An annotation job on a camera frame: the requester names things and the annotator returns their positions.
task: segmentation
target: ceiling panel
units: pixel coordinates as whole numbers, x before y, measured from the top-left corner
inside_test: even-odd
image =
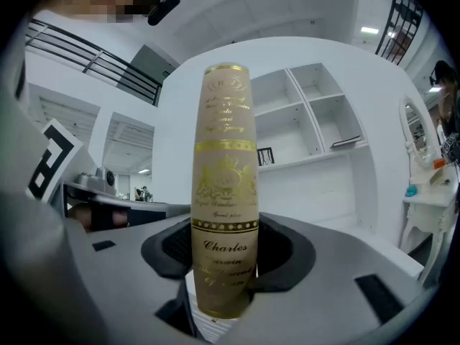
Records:
[[[323,19],[304,19],[293,22],[294,36],[323,37]]]
[[[261,29],[260,34],[263,37],[295,36],[294,26],[291,22]]]
[[[221,35],[254,23],[244,0],[226,0],[206,10],[205,15]]]
[[[290,13],[288,0],[247,0],[256,20],[285,16]]]
[[[175,36],[192,52],[199,50],[207,42],[216,41],[221,37],[204,15],[190,20],[177,30]]]

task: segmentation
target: white shelf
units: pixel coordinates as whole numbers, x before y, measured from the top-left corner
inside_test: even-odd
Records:
[[[307,101],[341,92],[337,82],[323,64],[304,65],[290,69]]]
[[[316,98],[310,98],[310,99],[308,99],[307,101],[308,101],[308,103],[311,104],[312,102],[315,102],[315,101],[322,101],[322,100],[327,101],[327,100],[329,100],[330,98],[337,98],[337,97],[342,97],[342,96],[344,96],[344,94],[343,94],[342,92],[339,92],[339,93],[335,93],[335,94],[333,94],[333,95],[327,95],[327,96],[321,96],[321,97],[316,97]]]
[[[307,157],[304,157],[303,159],[299,159],[299,160],[295,160],[295,161],[291,161],[291,162],[281,162],[281,163],[276,163],[277,158],[276,158],[275,153],[274,153],[273,157],[275,159],[275,163],[272,164],[272,165],[259,166],[259,173],[265,173],[267,171],[279,170],[279,169],[283,169],[283,168],[286,168],[286,167],[304,165],[304,164],[308,164],[308,163],[311,163],[311,162],[327,160],[327,159],[333,158],[333,157],[340,157],[340,156],[344,156],[344,155],[349,154],[353,150],[357,150],[359,148],[368,147],[368,146],[369,145],[367,144],[367,142],[362,142],[362,143],[356,144],[354,147],[347,147],[346,149],[343,148],[343,149],[336,150],[336,151],[330,151],[330,152],[320,153],[320,154],[313,155],[313,156],[307,156]]]
[[[361,136],[364,140],[358,119],[345,95],[325,96],[309,101],[308,105],[321,130],[321,140],[326,152],[335,142],[356,136]]]
[[[258,112],[255,114],[256,125],[257,125],[257,118],[262,119],[268,114],[276,114],[275,115],[276,117],[283,116],[283,115],[286,116],[286,114],[289,114],[290,112],[292,112],[292,108],[299,109],[300,107],[303,107],[303,101],[297,101],[294,103],[289,103],[287,105],[281,105],[281,106],[278,106],[270,110]]]
[[[255,116],[257,148],[271,147],[275,162],[302,160],[322,152],[313,121],[303,101]]]
[[[251,80],[254,113],[262,113],[302,101],[302,96],[286,70]]]

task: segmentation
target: white table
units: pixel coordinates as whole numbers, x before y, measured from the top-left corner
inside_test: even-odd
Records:
[[[458,188],[458,179],[454,166],[446,168],[442,180],[449,179],[448,185],[434,185],[427,193],[413,197],[404,197],[402,200],[409,203],[408,223],[402,233],[400,248],[407,250],[408,236],[414,227],[425,233],[433,234],[430,256],[419,281],[423,284],[438,257],[443,242],[443,235],[454,224],[455,196]]]

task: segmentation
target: black railing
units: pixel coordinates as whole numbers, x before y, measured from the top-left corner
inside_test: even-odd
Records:
[[[417,34],[422,16],[423,9],[417,0],[392,0],[387,25],[375,54],[399,65]]]
[[[83,73],[158,105],[160,82],[92,42],[37,19],[29,23],[26,36],[26,47],[67,60],[73,67],[83,67]]]

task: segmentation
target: ceiling light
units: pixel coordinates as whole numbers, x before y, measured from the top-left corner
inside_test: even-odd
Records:
[[[367,32],[376,35],[377,33],[379,33],[379,30],[375,28],[362,27],[361,32]]]

